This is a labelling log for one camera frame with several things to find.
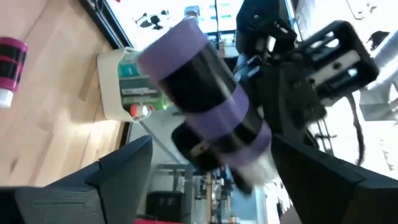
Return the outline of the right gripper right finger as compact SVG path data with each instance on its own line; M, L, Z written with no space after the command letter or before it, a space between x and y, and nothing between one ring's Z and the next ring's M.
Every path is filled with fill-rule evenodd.
M397 223L397 180L279 135L272 156L302 223Z

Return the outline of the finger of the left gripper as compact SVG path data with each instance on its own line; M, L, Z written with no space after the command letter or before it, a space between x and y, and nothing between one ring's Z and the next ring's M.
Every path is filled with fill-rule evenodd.
M303 136L309 124L326 116L315 90L301 69L292 63L261 68L257 80L264 120L272 133Z
M227 168L212 153L207 142L202 141L186 123L177 126L171 135L172 141L181 155L186 158L201 174L219 172L216 180L223 180L222 195L231 195L233 190L243 195L252 194L252 186L245 183L243 178L234 170Z

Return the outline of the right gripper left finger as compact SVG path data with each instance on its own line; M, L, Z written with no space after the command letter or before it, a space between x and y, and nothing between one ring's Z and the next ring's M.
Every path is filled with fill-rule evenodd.
M45 187L1 187L1 223L133 223L152 153L142 136Z

